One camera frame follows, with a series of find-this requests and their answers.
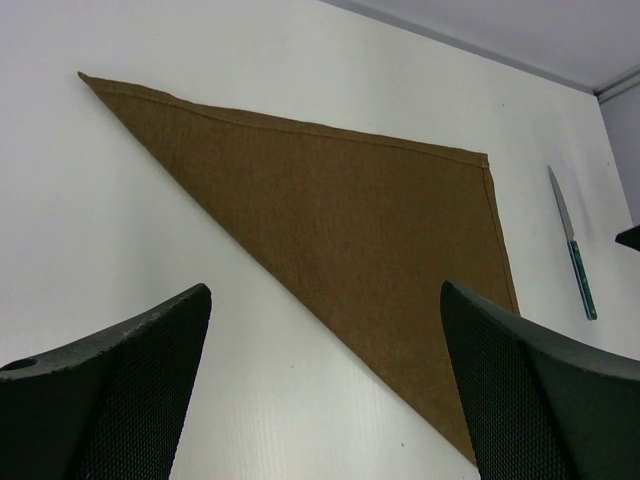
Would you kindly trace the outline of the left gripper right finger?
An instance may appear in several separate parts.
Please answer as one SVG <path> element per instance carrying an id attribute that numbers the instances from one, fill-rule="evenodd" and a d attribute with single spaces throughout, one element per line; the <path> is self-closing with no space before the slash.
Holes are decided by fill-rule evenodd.
<path id="1" fill-rule="evenodd" d="M 638 478 L 638 361 L 453 282 L 440 312 L 481 478 Z"/>

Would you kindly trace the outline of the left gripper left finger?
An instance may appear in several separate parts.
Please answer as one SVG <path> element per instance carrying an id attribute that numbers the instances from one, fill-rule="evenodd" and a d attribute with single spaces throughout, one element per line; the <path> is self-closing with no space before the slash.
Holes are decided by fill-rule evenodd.
<path id="1" fill-rule="evenodd" d="M 4 479 L 167 479 L 211 313 L 203 284 L 1 369 Z"/>

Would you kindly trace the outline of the brown cloth napkin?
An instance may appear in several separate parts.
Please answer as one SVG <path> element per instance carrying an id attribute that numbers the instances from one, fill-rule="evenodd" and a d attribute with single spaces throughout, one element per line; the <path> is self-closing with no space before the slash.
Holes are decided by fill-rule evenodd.
<path id="1" fill-rule="evenodd" d="M 518 302 L 485 154 L 85 84 L 243 249 L 465 458 L 445 281 Z"/>

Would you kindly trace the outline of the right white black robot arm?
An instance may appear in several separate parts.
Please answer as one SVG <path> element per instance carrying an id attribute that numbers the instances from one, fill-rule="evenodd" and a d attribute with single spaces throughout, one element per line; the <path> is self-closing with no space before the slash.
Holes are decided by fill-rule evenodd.
<path id="1" fill-rule="evenodd" d="M 620 245 L 640 251 L 640 225 L 617 234 L 615 241 Z"/>

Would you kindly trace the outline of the green handled knife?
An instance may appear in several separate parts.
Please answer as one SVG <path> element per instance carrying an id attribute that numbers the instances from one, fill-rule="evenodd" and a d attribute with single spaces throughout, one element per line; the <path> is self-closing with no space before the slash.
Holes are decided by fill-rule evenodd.
<path id="1" fill-rule="evenodd" d="M 588 320 L 594 321 L 598 319 L 598 313 L 591 292 L 589 280 L 587 277 L 584 261 L 582 259 L 579 244 L 575 238 L 573 224 L 569 215 L 566 201 L 561 191 L 560 184 L 550 165 L 547 166 L 548 176 L 556 201 L 557 209 L 561 219 L 564 235 L 566 238 L 567 248 L 571 259 L 574 275 L 576 277 L 579 293 Z"/>

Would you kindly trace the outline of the right aluminium frame post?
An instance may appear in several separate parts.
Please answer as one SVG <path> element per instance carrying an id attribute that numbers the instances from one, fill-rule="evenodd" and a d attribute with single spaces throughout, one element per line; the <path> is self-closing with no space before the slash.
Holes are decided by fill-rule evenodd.
<path id="1" fill-rule="evenodd" d="M 636 87 L 639 84 L 639 76 L 639 69 L 632 69 L 595 88 L 593 95 L 599 104 L 605 103 Z"/>

